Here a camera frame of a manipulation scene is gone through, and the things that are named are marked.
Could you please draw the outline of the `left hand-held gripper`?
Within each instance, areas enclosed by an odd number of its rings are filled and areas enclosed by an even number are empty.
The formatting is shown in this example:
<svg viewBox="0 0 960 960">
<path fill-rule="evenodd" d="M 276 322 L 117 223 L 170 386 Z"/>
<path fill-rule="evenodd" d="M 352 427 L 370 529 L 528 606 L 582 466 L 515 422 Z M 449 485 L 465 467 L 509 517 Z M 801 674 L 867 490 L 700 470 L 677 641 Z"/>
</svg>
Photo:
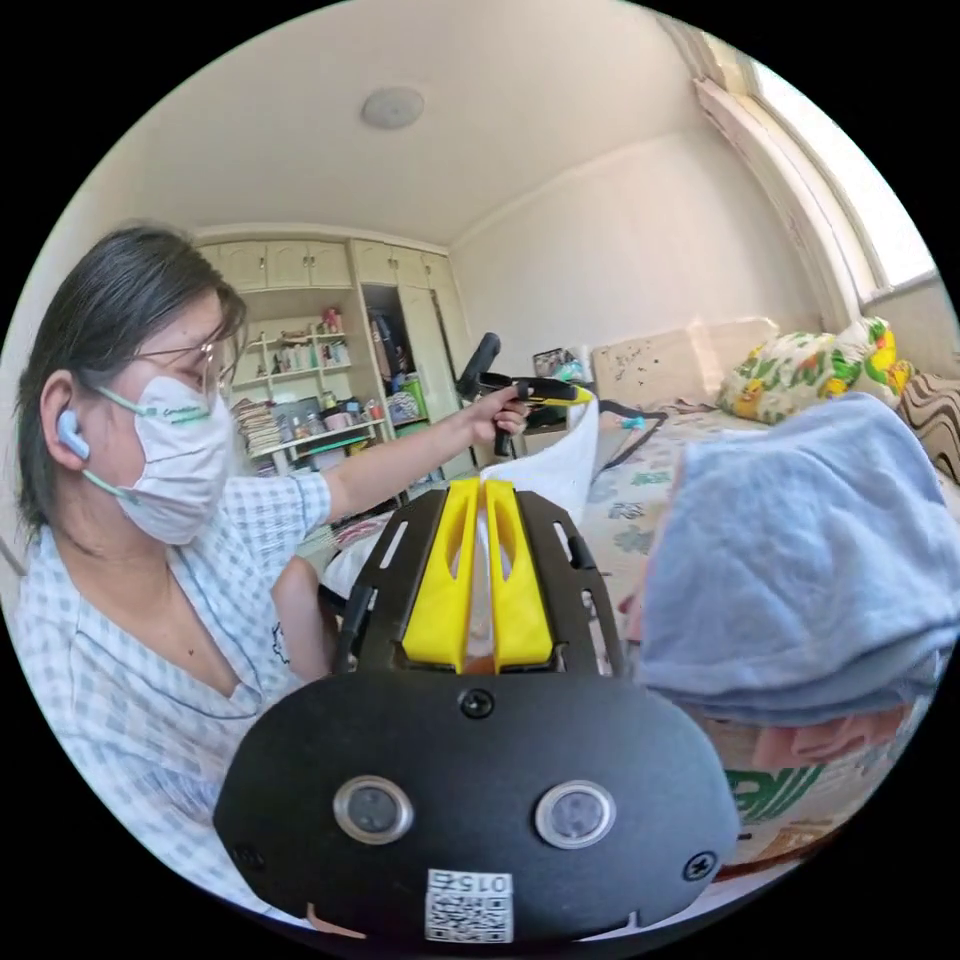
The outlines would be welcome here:
<svg viewBox="0 0 960 960">
<path fill-rule="evenodd" d="M 522 431 L 532 411 L 546 406 L 588 405 L 594 399 L 589 389 L 577 383 L 487 372 L 480 376 L 477 403 L 483 405 L 491 396 L 497 399 L 489 421 L 497 458 L 512 456 L 512 437 Z"/>
</svg>

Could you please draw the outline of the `person's left hand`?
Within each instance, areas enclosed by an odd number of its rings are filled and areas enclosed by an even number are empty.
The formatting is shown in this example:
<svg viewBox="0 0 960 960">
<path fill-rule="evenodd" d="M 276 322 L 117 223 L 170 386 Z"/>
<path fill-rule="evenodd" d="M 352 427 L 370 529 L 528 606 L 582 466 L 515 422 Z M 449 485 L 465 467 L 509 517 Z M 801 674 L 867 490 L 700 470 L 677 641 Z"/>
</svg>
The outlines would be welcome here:
<svg viewBox="0 0 960 960">
<path fill-rule="evenodd" d="M 508 436 L 524 432 L 529 407 L 510 387 L 484 395 L 466 411 L 470 444 L 494 443 L 499 432 Z"/>
</svg>

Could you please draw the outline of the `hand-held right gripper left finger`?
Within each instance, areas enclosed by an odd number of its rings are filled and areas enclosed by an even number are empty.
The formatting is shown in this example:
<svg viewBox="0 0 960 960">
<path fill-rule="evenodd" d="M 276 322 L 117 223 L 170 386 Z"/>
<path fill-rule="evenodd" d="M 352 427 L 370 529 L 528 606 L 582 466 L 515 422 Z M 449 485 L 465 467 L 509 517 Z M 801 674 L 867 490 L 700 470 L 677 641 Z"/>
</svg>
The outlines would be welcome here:
<svg viewBox="0 0 960 960">
<path fill-rule="evenodd" d="M 467 659 L 479 481 L 451 483 L 403 635 L 409 661 L 462 671 Z"/>
</svg>

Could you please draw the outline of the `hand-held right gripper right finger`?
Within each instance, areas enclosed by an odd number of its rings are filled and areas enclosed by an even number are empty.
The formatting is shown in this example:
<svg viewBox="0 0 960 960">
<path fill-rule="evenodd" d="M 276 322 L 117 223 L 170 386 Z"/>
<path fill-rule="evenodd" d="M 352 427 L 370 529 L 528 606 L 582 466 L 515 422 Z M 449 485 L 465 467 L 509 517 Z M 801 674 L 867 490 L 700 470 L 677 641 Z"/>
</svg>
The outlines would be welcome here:
<svg viewBox="0 0 960 960">
<path fill-rule="evenodd" d="M 497 671 L 540 668 L 553 654 L 533 553 L 513 485 L 484 485 L 493 662 Z"/>
</svg>

